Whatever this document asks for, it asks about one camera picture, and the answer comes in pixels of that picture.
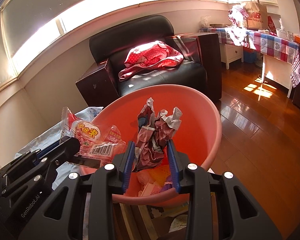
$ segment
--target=blue gripper pad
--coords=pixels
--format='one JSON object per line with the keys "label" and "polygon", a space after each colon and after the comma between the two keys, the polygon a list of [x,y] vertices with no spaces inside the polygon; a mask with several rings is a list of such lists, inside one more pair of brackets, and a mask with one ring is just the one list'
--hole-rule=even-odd
{"label": "blue gripper pad", "polygon": [[45,149],[39,151],[37,153],[37,157],[36,160],[34,160],[34,165],[37,166],[40,163],[40,160],[51,150],[53,150],[54,148],[56,148],[59,145],[59,140],[54,142],[53,144],[50,144],[49,146],[47,146]]}
{"label": "blue gripper pad", "polygon": [[130,148],[127,149],[129,151],[126,165],[124,166],[123,174],[122,174],[122,186],[121,189],[125,193],[127,188],[129,187],[129,181],[130,181],[130,176],[131,176],[131,171],[132,171],[132,164],[134,160],[134,149],[135,149],[135,144],[134,142],[131,142]]}
{"label": "blue gripper pad", "polygon": [[176,189],[176,192],[180,193],[181,185],[180,180],[182,179],[183,170],[180,164],[180,161],[175,157],[176,149],[173,144],[173,140],[169,140],[167,144],[167,155],[169,161],[169,167],[172,178],[172,185]]}

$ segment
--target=white drawer cabinet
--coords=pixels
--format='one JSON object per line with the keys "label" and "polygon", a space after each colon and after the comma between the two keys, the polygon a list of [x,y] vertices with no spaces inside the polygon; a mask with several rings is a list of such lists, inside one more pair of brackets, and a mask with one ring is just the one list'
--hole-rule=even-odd
{"label": "white drawer cabinet", "polygon": [[243,48],[242,46],[233,46],[229,44],[220,43],[221,62],[226,63],[226,69],[229,69],[229,63],[241,59],[243,62]]}

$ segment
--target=black leather armchair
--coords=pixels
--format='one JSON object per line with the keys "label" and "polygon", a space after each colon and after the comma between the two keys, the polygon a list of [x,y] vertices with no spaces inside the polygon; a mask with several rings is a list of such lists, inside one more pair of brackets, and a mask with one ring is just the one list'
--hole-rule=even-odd
{"label": "black leather armchair", "polygon": [[[163,41],[180,51],[184,55],[181,64],[176,68],[137,73],[132,78],[119,82],[118,73],[125,68],[124,61],[130,49],[156,40]],[[215,40],[216,68],[218,69],[220,62],[221,80],[217,35]],[[117,98],[135,90],[159,84],[184,85],[208,95],[207,72],[201,64],[197,39],[182,40],[174,36],[171,23],[161,15],[131,20],[95,34],[90,38],[90,51],[96,64],[91,66],[76,83],[89,106],[107,106]]]}

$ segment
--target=blue storage bin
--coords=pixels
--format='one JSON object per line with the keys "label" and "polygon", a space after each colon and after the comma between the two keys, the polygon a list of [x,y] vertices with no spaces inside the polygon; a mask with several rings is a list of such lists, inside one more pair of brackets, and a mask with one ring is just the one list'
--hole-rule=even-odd
{"label": "blue storage bin", "polygon": [[247,63],[254,63],[254,61],[257,58],[257,52],[248,52],[248,51],[243,51],[243,61]]}

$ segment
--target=pink plastic basin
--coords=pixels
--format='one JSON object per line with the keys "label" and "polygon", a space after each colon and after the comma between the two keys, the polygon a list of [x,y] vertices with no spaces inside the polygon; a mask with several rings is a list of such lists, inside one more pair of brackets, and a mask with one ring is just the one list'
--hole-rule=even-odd
{"label": "pink plastic basin", "polygon": [[[201,92],[179,85],[157,85],[143,88],[125,95],[111,103],[92,121],[95,125],[116,125],[126,143],[136,142],[138,133],[137,116],[146,100],[152,97],[157,115],[166,109],[168,115],[177,106],[183,113],[181,126],[173,137],[176,149],[186,153],[192,163],[208,170],[213,163],[221,142],[221,121],[217,108]],[[94,169],[82,168],[85,174]],[[144,197],[136,173],[131,174],[130,184],[124,195],[113,195],[113,200],[130,205],[155,205],[173,207],[185,203],[189,196],[179,195],[175,189]]]}

